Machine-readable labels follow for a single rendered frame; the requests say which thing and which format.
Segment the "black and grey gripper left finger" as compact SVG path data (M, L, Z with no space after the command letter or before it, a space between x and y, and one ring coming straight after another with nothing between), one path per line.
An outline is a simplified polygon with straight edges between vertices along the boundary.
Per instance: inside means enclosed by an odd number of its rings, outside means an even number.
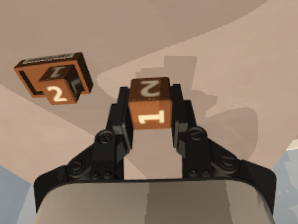
M37 177L34 182L36 214L47 192L62 183L87 179L124 180L124 157L132 150L134 133L129 93L130 88L120 87L117 104L111 104L106 129L96 134L92 145L71 159L68 165Z

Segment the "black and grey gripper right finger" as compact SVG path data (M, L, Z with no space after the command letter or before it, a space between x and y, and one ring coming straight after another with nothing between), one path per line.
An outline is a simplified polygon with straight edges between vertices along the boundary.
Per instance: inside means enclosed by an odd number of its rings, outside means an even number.
M180 84L173 84L170 88L173 148L182 156L182 178L223 176L244 179L260 189L273 216L277 182L275 173L244 159L239 160L209 139L206 130L197 126L191 100L183 100Z

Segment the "brown wooden tray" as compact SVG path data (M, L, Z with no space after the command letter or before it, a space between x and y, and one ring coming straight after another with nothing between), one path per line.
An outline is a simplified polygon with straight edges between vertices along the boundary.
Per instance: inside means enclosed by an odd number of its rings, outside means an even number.
M32 98L40 98L46 97L38 85L46 70L49 67L71 64L75 65L83 84L81 94L90 94L94 84L82 52L21 60L13 69Z

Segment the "orange number cube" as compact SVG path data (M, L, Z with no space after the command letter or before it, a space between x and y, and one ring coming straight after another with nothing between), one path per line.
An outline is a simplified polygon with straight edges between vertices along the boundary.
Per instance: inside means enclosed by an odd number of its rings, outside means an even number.
M74 64L49 67L38 85L51 105L76 104L84 88Z
M170 129L172 95L169 78L132 79L128 106L135 130Z

